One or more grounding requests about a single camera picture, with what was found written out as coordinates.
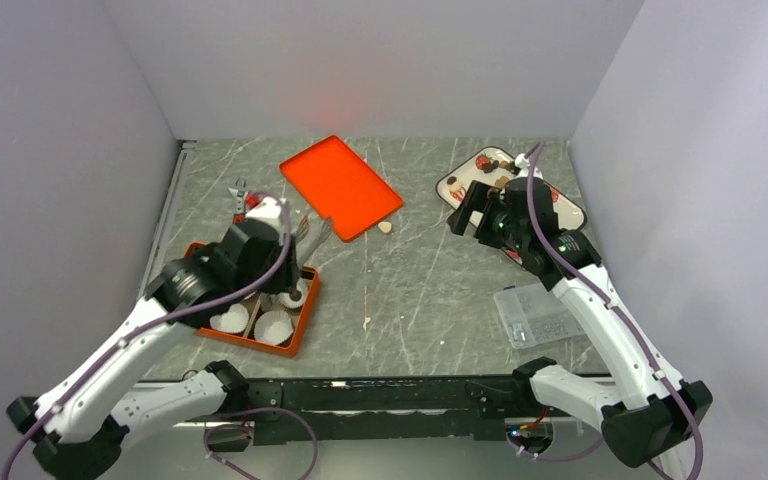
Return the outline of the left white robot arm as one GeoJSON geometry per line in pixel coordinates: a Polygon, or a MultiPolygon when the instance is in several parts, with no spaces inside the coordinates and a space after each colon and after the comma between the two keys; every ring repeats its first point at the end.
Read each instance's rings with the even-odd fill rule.
{"type": "Polygon", "coordinates": [[[124,322],[65,380],[20,396],[6,414],[22,435],[2,468],[8,478],[24,445],[55,479],[97,479],[141,440],[193,418],[239,417],[249,383],[227,361],[213,361],[169,387],[132,387],[173,346],[243,298],[289,291],[299,277],[288,220],[247,218],[219,242],[167,263],[124,322]]]}

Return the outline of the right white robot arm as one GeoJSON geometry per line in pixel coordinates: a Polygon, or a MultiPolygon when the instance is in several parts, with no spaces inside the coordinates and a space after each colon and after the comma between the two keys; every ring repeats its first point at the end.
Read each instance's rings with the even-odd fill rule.
{"type": "Polygon", "coordinates": [[[552,189],[542,179],[519,177],[497,188],[477,180],[461,191],[447,224],[465,233],[479,216],[474,237],[482,245],[515,253],[525,271],[573,315],[613,379],[602,386],[540,358],[513,373],[511,401],[534,415],[560,409],[601,433],[624,465],[650,465],[670,475],[668,451],[687,440],[704,450],[699,426],[713,403],[701,381],[688,381],[642,332],[614,288],[586,234],[561,227],[552,189]]]}

